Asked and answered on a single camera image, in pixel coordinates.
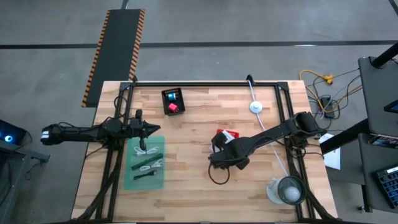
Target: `white disk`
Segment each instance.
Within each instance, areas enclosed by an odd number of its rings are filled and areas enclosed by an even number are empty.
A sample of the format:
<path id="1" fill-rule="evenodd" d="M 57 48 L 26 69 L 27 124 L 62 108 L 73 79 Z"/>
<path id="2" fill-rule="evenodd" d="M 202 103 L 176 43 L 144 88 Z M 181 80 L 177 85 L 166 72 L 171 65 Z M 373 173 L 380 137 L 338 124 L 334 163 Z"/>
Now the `white disk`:
<path id="1" fill-rule="evenodd" d="M 258 101 L 253 101 L 250 104 L 250 111 L 252 111 L 253 113 L 260 113 L 262 110 L 262 104 Z"/>

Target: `wooden table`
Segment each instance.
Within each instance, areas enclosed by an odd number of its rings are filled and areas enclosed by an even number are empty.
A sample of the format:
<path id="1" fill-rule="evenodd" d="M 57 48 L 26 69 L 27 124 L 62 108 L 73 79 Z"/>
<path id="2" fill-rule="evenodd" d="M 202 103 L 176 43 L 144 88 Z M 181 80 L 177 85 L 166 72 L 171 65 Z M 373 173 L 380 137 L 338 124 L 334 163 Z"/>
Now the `wooden table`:
<path id="1" fill-rule="evenodd" d="M 288 81 L 294 113 L 310 111 L 304 82 Z M 113 101 L 120 82 L 104 82 L 95 116 L 100 124 L 113 116 Z M 231 168 L 231 178 L 225 185 L 214 184 L 208 174 L 211 138 L 216 129 L 237 131 L 252 136 L 262 131 L 257 118 L 249 111 L 252 101 L 248 87 L 183 87 L 186 112 L 177 116 L 164 115 L 160 91 L 172 87 L 134 88 L 131 116 L 142 108 L 144 119 L 161 125 L 153 136 L 165 137 L 166 163 L 163 190 L 146 192 L 123 189 L 126 148 L 116 199 L 115 222 L 294 222 L 295 209 L 290 205 L 273 204 L 266 194 L 267 184 L 284 173 L 271 145 L 259 148 L 250 156 L 244 170 Z M 280 124 L 275 91 L 270 87 L 255 87 L 256 100 L 264 107 L 261 119 L 266 128 Z M 100 145 L 90 143 L 87 153 Z M 287 168 L 284 147 L 274 147 Z M 307 152 L 321 152 L 309 147 Z M 72 218 L 78 217 L 91 203 L 101 185 L 106 150 L 92 154 L 84 163 L 73 208 Z M 337 217 L 329 180 L 321 156 L 305 156 L 310 188 L 330 214 Z M 224 170 L 214 170 L 214 178 L 226 178 Z M 104 203 L 108 211 L 109 198 Z"/>

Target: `blue light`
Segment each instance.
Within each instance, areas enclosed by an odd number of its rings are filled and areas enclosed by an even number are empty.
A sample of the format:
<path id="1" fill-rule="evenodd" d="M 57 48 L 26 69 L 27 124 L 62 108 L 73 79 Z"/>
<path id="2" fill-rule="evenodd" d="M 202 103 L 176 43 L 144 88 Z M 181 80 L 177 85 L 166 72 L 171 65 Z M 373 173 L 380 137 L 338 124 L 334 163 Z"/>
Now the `blue light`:
<path id="1" fill-rule="evenodd" d="M 12 136 L 6 136 L 4 138 L 4 140 L 6 140 L 6 142 L 11 142 L 12 141 Z"/>

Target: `white cord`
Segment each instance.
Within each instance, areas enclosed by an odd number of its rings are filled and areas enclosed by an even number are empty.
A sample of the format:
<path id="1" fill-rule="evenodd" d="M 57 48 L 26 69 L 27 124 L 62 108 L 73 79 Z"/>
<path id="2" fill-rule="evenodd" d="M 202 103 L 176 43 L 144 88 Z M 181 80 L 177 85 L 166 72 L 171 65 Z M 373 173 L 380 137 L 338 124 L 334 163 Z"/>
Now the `white cord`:
<path id="1" fill-rule="evenodd" d="M 159 147 L 153 147 L 152 149 L 144 151 L 140 147 L 135 146 L 134 150 L 136 151 L 137 156 L 143 156 L 156 153 L 159 150 Z"/>
<path id="2" fill-rule="evenodd" d="M 249 80 L 248 80 L 248 83 L 249 83 L 249 86 L 250 86 L 251 96 L 253 97 L 253 101 L 255 101 L 256 99 L 254 98 L 253 87 L 251 86 L 251 82 L 250 82 Z M 262 122 L 261 122 L 261 118 L 260 118 L 259 113 L 256 113 L 256 115 L 257 115 L 257 119 L 259 120 L 259 123 L 260 123 L 260 125 L 261 125 L 262 130 L 266 131 L 266 128 L 264 127 L 264 125 L 262 125 Z M 285 176 L 288 176 L 288 174 L 287 174 L 287 172 L 286 172 L 286 170 L 285 170 L 285 167 L 284 167 L 282 161 L 279 159 L 278 153 L 276 153 L 276 150 L 275 150 L 275 148 L 274 148 L 273 143 L 270 143 L 270 145 L 271 145 L 271 147 L 272 147 L 272 150 L 274 150 L 275 156 L 276 156 L 276 158 L 278 159 L 278 162 L 279 162 L 279 164 L 280 164 L 282 170 L 284 171 Z"/>
<path id="3" fill-rule="evenodd" d="M 256 99 L 254 98 L 254 91 L 253 91 L 253 87 L 251 86 L 250 80 L 248 80 L 248 83 L 249 83 L 249 86 L 250 86 L 251 97 L 253 97 L 253 101 L 255 101 Z"/>
<path id="4" fill-rule="evenodd" d="M 153 164 L 150 165 L 150 166 L 142 166 L 142 167 L 140 167 L 139 170 L 140 170 L 141 172 L 144 172 L 144 171 L 147 171 L 147 170 L 149 170 L 149 169 L 152 169 L 152 168 L 159 168 L 159 167 L 162 167 L 162 166 L 163 166 L 163 159 L 159 159 L 158 161 L 156 161 L 155 163 L 153 163 Z"/>

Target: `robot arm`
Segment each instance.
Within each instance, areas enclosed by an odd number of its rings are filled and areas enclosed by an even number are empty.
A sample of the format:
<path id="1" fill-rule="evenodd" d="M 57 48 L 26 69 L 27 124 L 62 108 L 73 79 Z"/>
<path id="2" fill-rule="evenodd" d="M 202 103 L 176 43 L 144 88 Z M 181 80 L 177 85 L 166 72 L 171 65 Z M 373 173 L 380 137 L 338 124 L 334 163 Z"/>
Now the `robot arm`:
<path id="1" fill-rule="evenodd" d="M 143 138 L 160 129 L 159 125 L 149 124 L 142 120 L 142 110 L 136 111 L 136 116 L 129 119 L 128 125 L 123 125 L 118 118 L 108 118 L 99 125 L 89 128 L 62 126 L 51 124 L 43 128 L 40 141 L 48 146 L 60 144 L 64 141 L 101 142 L 113 139 L 140 137 L 140 147 L 145 150 Z"/>
<path id="2" fill-rule="evenodd" d="M 236 166 L 242 170 L 250 162 L 248 156 L 261 146 L 286 136 L 294 137 L 301 144 L 306 144 L 307 138 L 325 133 L 325 130 L 318 127 L 311 113 L 297 113 L 282 124 L 250 138 L 237 138 L 226 143 L 227 138 L 223 133 L 216 134 L 211 140 L 214 153 L 210 155 L 209 160 L 214 168 Z M 215 146 L 220 149 L 219 152 L 215 152 Z"/>

